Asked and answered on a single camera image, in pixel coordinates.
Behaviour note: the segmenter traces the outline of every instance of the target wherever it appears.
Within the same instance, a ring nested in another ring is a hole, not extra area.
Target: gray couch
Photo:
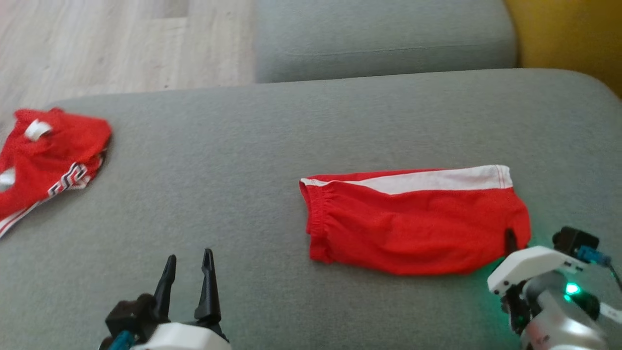
[[[3,349],[94,349],[119,300],[178,256],[170,315],[192,318],[203,249],[215,252],[222,327],[235,349],[515,349],[494,266],[394,277],[308,258],[301,177],[507,164],[532,244],[563,225],[622,259],[622,105],[561,70],[474,70],[86,97],[108,160],[0,242]],[[577,277],[615,307],[598,268]],[[601,323],[612,349],[622,334]]]
[[[503,0],[257,0],[257,81],[513,68]]]

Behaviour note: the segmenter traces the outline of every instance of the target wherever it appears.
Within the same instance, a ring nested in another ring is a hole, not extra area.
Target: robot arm
[[[175,255],[162,272],[154,295],[143,294],[135,301],[120,301],[106,318],[111,337],[100,350],[231,350],[220,329],[220,302],[214,257],[210,249],[203,256],[203,286],[196,321],[169,320],[170,289],[175,281]]]
[[[489,291],[501,297],[523,350],[609,349],[595,322],[600,302],[585,291],[578,293],[579,288],[562,274],[582,272],[598,258],[598,239],[564,227],[554,243],[555,249],[531,247],[509,253],[488,277]]]

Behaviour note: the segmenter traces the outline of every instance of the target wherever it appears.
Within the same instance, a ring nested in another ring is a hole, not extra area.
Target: blue cable
[[[620,276],[616,272],[616,269],[613,267],[613,264],[611,263],[611,257],[609,255],[603,254],[594,248],[582,245],[581,248],[579,248],[577,257],[580,260],[597,263],[600,266],[609,268],[611,276],[614,280],[616,280],[618,288],[620,289],[620,291],[622,291],[622,280],[620,280]]]
[[[134,340],[132,333],[123,331],[119,333],[113,343],[110,344],[108,350],[129,350],[129,348],[133,347],[135,344],[136,341]]]
[[[582,245],[577,253],[579,260],[597,263],[603,267],[611,266],[611,257],[605,255],[594,248],[590,248],[586,245]]]

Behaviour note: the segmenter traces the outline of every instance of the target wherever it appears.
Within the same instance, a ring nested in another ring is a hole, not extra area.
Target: folded red shorts
[[[37,205],[83,189],[101,166],[108,122],[89,116],[17,110],[0,152],[0,237]]]
[[[531,238],[502,165],[316,175],[300,180],[310,258],[395,275],[470,273]]]

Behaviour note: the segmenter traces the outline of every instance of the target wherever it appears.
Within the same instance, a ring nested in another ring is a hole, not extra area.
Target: green led light
[[[581,292],[581,288],[574,283],[568,283],[566,285],[566,294],[577,294]]]

